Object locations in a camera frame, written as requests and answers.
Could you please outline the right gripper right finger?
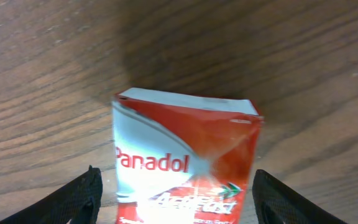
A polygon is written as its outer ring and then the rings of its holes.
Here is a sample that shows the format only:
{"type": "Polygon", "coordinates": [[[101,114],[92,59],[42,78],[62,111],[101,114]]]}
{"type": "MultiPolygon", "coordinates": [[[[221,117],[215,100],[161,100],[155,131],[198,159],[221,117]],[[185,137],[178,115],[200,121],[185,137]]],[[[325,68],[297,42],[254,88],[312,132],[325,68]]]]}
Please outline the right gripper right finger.
{"type": "Polygon", "coordinates": [[[255,173],[252,196],[259,224],[346,224],[262,169],[255,173]]]}

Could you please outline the red Panadol box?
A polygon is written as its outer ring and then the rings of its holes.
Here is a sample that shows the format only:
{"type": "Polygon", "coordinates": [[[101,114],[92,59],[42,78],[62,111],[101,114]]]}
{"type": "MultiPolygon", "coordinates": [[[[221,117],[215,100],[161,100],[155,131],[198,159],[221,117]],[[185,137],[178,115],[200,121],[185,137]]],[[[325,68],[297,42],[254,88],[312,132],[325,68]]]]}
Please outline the red Panadol box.
{"type": "Polygon", "coordinates": [[[116,221],[238,223],[262,123],[249,100],[118,93],[116,221]]]}

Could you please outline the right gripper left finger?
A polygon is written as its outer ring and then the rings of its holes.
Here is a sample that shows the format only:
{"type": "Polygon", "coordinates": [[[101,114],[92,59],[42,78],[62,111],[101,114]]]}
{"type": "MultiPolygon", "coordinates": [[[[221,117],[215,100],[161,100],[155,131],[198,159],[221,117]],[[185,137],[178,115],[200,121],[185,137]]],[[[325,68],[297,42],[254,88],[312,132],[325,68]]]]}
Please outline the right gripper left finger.
{"type": "Polygon", "coordinates": [[[103,194],[101,171],[88,171],[0,224],[95,224],[103,194]]]}

